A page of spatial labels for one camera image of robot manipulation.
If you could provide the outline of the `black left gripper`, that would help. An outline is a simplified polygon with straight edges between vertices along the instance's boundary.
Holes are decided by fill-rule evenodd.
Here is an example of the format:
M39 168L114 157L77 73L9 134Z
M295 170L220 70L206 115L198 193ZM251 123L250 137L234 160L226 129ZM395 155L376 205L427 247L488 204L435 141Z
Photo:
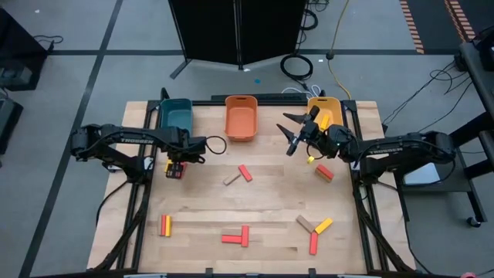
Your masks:
M204 164L205 158L203 157L203 154L205 154L205 147L205 137L191 137L180 143L172 144L169 147L169 158L173 162L190 162ZM166 173L166 177L174 178L174 169L176 179L181 179L181 163L177 163L175 166L173 163L173 165L169 167L169 170Z

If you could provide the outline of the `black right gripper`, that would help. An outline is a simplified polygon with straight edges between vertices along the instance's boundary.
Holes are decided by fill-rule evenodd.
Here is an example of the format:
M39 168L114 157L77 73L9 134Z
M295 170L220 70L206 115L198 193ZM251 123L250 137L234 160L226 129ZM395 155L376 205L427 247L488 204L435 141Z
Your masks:
M328 156L326 140L323 138L324 133L320 131L318 124L314 122L319 110L318 107L314 106L307 114L295 115L283 113L283 116L286 118L302 125L298 134L294 134L281 124L276 125L289 143L288 150L286 151L287 155L292 156L295 153L299 142L303 141L307 145L316 148L322 156Z

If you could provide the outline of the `yellow plastic bin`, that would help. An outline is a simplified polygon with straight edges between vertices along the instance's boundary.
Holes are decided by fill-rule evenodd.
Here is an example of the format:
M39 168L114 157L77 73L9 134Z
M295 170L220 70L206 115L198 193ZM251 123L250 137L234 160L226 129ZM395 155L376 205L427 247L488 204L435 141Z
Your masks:
M336 124L343 126L342 109L340 101L337 98L312 97L308 100L307 111L310 112L314 106L320 109L314 120L318 126L320 125L320 121L322 120L324 114L328 114L330 116L330 125Z

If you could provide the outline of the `black power strip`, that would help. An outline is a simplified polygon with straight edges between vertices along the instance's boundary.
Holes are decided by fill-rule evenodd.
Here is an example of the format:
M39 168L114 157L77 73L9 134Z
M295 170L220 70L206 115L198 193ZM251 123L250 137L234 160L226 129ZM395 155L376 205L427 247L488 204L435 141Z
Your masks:
M213 95L211 101L224 101L227 97L240 97L241 95ZM303 102L307 101L304 93L259 93L248 94L245 96L255 97L258 101L277 101L277 102Z

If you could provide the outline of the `orange plastic bin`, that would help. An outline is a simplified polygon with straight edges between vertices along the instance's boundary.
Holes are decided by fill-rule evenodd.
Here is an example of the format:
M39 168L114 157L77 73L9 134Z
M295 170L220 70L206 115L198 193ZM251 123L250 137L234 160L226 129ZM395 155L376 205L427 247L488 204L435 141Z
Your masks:
M225 135L230 141L248 142L258 130L258 100L253 96L234 95L225 99Z

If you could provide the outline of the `teal plastic bin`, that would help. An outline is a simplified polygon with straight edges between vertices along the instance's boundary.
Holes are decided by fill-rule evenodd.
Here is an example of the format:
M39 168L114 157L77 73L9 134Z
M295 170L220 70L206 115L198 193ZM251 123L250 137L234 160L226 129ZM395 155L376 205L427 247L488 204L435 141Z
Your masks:
M160 127L178 127L192 135L193 113L192 101L189 99L168 99L160 104Z

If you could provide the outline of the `black folding partition screen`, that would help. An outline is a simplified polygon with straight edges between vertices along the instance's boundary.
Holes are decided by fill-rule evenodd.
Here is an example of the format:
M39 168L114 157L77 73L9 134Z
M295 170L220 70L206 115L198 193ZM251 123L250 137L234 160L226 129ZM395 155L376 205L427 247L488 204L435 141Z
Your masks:
M308 0L168 0L184 58L243 66L294 53Z

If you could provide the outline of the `white paper sheet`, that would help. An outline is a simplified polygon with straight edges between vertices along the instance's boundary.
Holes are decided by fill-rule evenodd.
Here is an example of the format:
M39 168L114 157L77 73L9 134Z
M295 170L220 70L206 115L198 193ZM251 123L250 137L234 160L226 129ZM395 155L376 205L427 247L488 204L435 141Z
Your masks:
M428 163L404 176L404 184L407 186L422 186L440 181L435 164Z

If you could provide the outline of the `black equipment case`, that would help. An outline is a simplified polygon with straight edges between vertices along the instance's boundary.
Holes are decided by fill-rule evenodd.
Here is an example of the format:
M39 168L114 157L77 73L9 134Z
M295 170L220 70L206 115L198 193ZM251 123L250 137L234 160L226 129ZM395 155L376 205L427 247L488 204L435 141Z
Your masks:
M0 99L0 155L6 152L8 142L22 114L23 106L10 98Z

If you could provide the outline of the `black metal cart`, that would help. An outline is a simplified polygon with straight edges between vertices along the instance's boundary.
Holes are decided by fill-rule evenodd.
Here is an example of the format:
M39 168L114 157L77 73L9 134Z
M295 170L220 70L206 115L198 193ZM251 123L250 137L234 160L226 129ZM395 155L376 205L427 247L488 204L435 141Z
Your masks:
M455 159L456 166L450 174L450 179L441 183L422 186L407 186L404 184L403 178L398 179L401 190L406 193L466 193L473 210L473 216L467 218L466 222L475 228L480 227L486 221L486 214L472 179L494 172L494 72L486 71L482 67L479 51L476 48L478 41L479 34L469 42L460 45L459 53L455 54L455 65L459 70L469 74L472 85L475 87L486 111L451 133L458 154ZM482 145L486 159L468 166L463 158L466 153L460 151L459 147L476 138Z

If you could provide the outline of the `black equipment cabinet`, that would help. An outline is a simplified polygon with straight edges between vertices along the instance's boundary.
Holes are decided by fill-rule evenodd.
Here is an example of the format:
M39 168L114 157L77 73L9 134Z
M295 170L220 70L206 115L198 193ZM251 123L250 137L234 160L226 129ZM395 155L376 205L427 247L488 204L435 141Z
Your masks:
M34 90L48 52L6 10L0 8L0 87Z

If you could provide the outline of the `black box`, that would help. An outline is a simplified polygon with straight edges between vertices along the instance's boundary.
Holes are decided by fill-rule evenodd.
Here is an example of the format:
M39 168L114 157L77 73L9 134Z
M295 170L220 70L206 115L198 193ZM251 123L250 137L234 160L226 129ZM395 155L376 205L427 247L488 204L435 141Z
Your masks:
M494 25L479 33L476 48L484 70L494 72Z

